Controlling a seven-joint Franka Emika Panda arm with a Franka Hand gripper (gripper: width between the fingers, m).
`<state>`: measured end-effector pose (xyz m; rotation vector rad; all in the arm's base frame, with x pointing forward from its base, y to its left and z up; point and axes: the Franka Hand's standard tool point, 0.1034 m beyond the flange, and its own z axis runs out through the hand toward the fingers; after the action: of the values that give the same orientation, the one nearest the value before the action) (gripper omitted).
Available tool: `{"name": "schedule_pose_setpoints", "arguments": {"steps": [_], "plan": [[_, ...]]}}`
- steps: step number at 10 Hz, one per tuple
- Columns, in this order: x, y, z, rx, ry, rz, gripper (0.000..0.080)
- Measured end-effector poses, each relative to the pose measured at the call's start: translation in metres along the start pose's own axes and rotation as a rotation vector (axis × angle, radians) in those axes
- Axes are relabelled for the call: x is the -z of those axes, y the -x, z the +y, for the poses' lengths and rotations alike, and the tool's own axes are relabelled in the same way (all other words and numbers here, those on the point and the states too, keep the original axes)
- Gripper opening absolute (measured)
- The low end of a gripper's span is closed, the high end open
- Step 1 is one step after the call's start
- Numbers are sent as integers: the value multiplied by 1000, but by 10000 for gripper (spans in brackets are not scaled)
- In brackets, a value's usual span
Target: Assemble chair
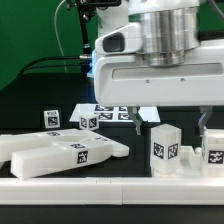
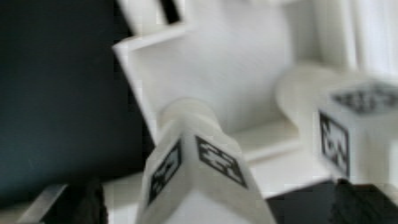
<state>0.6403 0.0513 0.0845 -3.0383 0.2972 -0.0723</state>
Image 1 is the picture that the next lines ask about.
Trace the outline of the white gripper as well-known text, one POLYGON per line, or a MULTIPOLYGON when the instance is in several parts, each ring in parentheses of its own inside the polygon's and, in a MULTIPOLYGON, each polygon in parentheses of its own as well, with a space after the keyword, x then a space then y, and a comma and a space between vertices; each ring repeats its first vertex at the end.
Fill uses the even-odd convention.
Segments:
POLYGON ((127 106, 128 115, 143 134, 138 106, 201 106, 203 135, 213 107, 224 105, 224 39, 203 41, 177 66, 152 67, 138 53, 143 31, 134 22, 95 41, 94 90, 102 106, 127 106))

